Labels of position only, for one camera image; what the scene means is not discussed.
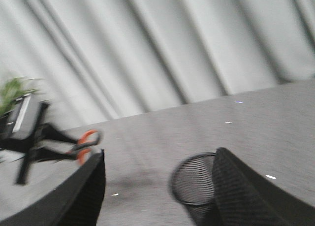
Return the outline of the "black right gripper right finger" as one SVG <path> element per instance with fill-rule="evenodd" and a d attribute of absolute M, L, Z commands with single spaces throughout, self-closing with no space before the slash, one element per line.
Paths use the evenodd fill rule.
<path fill-rule="evenodd" d="M 217 148 L 212 178 L 226 226 L 313 226 L 315 208 L 277 187 L 227 148 Z"/>

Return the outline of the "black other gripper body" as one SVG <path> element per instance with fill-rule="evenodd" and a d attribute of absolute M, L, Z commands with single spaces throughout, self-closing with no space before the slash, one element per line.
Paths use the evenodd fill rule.
<path fill-rule="evenodd" d="M 8 116 L 0 123 L 0 147 L 27 153 L 34 146 L 35 133 L 42 125 L 49 103 L 26 94 L 14 100 Z"/>

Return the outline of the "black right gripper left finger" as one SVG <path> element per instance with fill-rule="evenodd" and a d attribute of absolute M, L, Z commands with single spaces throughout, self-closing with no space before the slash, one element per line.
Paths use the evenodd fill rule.
<path fill-rule="evenodd" d="M 92 155 L 55 190 L 1 221 L 2 226 L 95 226 L 106 189 L 104 152 Z"/>

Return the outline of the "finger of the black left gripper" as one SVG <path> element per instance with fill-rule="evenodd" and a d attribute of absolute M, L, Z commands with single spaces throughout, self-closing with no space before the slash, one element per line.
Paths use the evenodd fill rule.
<path fill-rule="evenodd" d="M 59 152 L 46 147 L 33 149 L 30 152 L 28 162 L 41 162 L 41 161 L 60 161 L 60 160 L 76 160 L 77 154 L 74 152 Z"/>
<path fill-rule="evenodd" d="M 57 127 L 53 125 L 52 123 L 45 123 L 41 125 L 36 130 L 36 132 L 42 139 L 66 142 L 66 143 L 72 143 L 72 144 L 77 144 L 78 142 L 77 138 L 74 138 L 68 135 L 67 133 L 65 133 L 64 131 L 57 129 Z"/>

